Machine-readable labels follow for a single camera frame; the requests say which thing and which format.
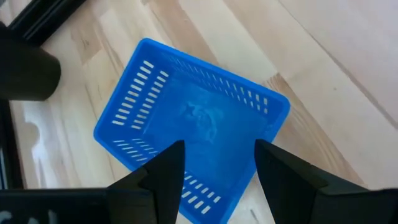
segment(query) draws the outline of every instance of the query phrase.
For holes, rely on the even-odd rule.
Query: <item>black cylinder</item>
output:
[[[59,61],[0,22],[0,99],[46,100],[57,88]]]

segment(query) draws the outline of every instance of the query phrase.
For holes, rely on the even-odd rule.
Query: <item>basket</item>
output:
[[[143,39],[94,135],[131,170],[183,139],[180,212],[193,223],[226,223],[256,171],[254,141],[272,141],[289,108],[272,90]]]

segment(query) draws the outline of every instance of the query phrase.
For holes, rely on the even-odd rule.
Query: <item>basket bottom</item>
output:
[[[186,170],[218,192],[231,190],[253,160],[265,117],[244,102],[178,79],[170,80],[157,103],[144,139],[157,149],[183,139]]]

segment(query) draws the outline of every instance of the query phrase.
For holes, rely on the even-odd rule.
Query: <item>black plastic part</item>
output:
[[[46,100],[58,86],[59,61],[0,23],[0,99]]]
[[[255,147],[276,224],[398,223],[398,189],[369,191],[264,140]]]
[[[9,28],[18,39],[40,46],[83,2],[85,0],[33,0]],[[6,100],[0,100],[0,115],[0,190],[21,189],[22,173],[12,116]]]
[[[107,189],[2,190],[0,223],[174,224],[184,170],[178,141]]]
[[[9,28],[28,43],[42,45],[85,0],[33,0]]]
[[[0,100],[0,190],[24,188],[12,125],[9,103]]]

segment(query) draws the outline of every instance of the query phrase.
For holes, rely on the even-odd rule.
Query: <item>wood grain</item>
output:
[[[9,25],[32,0],[5,0],[0,4],[0,21]]]
[[[22,2],[0,8],[5,21],[16,16],[9,1]],[[359,185],[398,187],[394,7],[281,2],[88,0],[44,45],[62,64],[54,95],[12,102],[26,186],[107,186],[129,172],[92,132],[137,43],[150,37],[284,94],[291,110],[276,145]],[[273,222],[255,175],[230,223]]]
[[[398,4],[347,0],[280,2],[341,62],[352,81],[398,128]]]

